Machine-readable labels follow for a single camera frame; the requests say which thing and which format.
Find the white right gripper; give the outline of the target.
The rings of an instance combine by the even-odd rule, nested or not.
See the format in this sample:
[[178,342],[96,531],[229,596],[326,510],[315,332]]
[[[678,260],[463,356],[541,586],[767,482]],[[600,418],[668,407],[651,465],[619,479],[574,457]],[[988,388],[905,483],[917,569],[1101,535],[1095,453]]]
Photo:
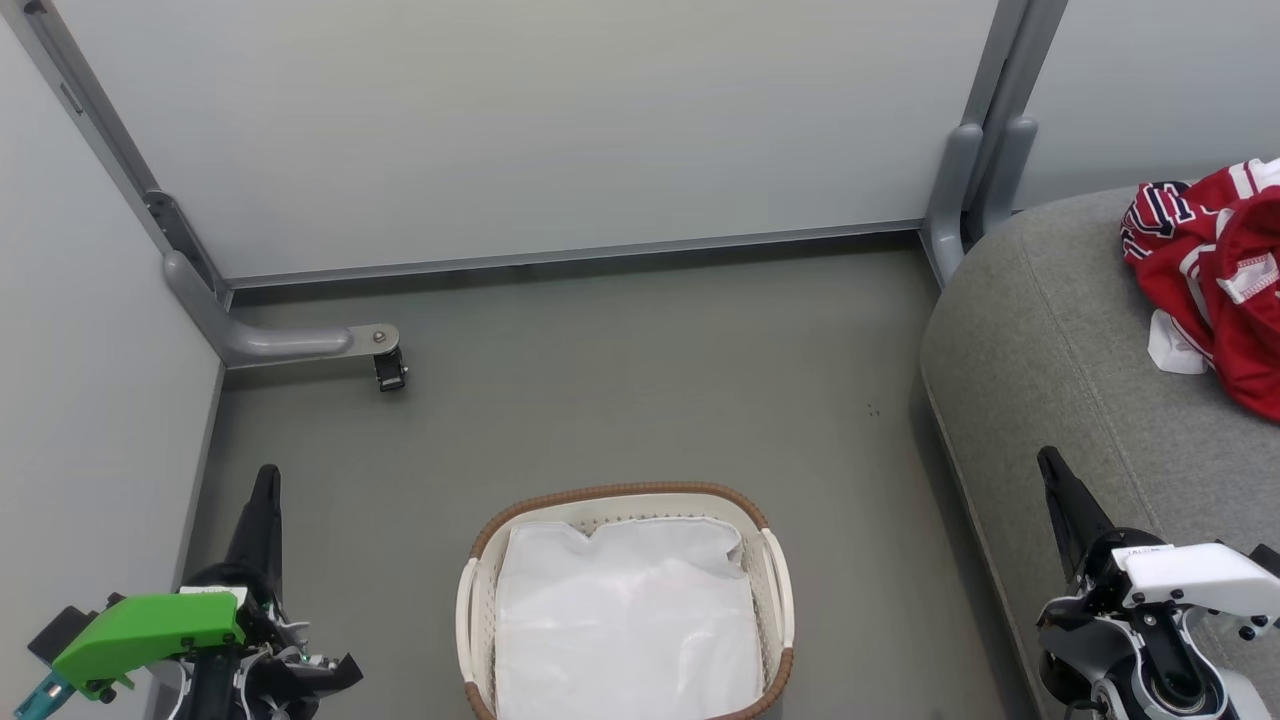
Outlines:
[[[1042,447],[1037,464],[1062,574],[1073,582],[1092,544],[1115,525],[1056,447]],[[1084,577],[1087,612],[1194,606],[1247,621],[1277,620],[1277,551],[1267,544],[1248,553],[1221,542],[1121,546],[1101,559],[1101,570]]]

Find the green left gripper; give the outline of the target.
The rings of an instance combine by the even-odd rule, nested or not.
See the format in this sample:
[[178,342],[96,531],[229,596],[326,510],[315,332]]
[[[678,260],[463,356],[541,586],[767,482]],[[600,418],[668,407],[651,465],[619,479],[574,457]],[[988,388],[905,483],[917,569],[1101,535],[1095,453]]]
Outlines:
[[264,464],[241,510],[225,562],[197,571],[178,591],[113,596],[97,612],[68,606],[50,623],[50,670],[99,701],[129,674],[206,648],[285,650],[301,646],[283,585],[282,474]]

